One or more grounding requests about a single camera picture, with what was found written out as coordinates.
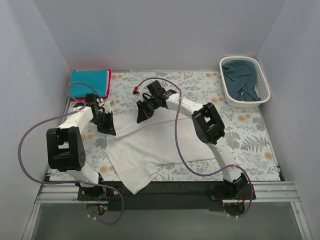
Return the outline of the white t shirt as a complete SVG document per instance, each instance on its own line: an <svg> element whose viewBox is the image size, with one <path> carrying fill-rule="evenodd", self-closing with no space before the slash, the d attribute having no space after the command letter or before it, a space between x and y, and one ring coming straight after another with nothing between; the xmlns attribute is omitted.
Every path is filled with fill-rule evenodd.
<svg viewBox="0 0 320 240"><path fill-rule="evenodd" d="M209 172L218 169L210 149L196 136L191 119L176 112L160 109L155 116L137 123L137 111L114 116L116 136L107 137L106 154L124 186L137 194L158 174L159 165L180 164L190 166L204 161L212 164Z"/></svg>

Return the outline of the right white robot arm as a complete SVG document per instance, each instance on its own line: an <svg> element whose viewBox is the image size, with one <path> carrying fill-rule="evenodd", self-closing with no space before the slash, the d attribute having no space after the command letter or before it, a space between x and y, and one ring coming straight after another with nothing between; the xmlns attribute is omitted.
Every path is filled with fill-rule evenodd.
<svg viewBox="0 0 320 240"><path fill-rule="evenodd" d="M177 116L184 115L191 119L196 136L209 147L220 167L213 174L222 173L227 195L232 199L242 197L243 200L253 200L252 182L232 157L225 138L225 125L214 104L200 104L188 100L182 96L179 87L166 90L160 84L160 77L151 77L150 81L147 86L148 93L140 92L138 86L135 86L132 92L141 98L137 102L137 122L150 119L159 108L175 111Z"/></svg>

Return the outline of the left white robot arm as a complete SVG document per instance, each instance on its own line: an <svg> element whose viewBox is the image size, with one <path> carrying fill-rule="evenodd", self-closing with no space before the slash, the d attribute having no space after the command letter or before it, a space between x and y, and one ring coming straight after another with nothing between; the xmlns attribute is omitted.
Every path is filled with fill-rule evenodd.
<svg viewBox="0 0 320 240"><path fill-rule="evenodd" d="M71 114L57 128L46 132L48 165L51 169L66 173L74 178L76 185L95 200L106 196L106 187L101 184L102 176L86 162L86 151L82 131L88 123L93 123L97 131L115 136L113 122L113 101L100 99L94 93L88 93L85 101L77 102Z"/></svg>

